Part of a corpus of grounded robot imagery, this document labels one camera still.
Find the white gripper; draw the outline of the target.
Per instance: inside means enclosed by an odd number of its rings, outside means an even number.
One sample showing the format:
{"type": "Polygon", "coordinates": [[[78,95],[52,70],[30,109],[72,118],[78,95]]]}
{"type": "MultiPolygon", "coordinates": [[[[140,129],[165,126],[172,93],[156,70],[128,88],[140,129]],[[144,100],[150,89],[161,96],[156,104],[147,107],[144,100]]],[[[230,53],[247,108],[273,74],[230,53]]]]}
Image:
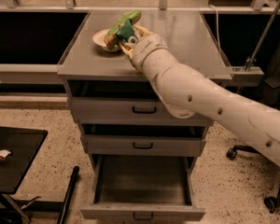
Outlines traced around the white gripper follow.
{"type": "Polygon", "coordinates": [[[144,74],[144,62],[149,55],[156,51],[168,51],[164,40],[157,34],[152,34],[146,27],[135,24],[134,30],[142,37],[136,45],[120,42],[119,46],[128,56],[133,67],[144,74]]]}

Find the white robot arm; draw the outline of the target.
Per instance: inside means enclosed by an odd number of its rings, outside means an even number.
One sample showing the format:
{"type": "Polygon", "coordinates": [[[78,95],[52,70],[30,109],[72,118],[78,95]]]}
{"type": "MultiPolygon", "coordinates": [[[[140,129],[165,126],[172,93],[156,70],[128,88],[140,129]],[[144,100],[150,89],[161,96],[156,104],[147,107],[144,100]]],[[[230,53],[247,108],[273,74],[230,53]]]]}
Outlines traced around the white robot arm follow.
{"type": "Polygon", "coordinates": [[[119,44],[174,116],[204,115],[280,167],[280,111],[227,91],[179,63],[163,39],[136,25],[117,32],[119,44]]]}

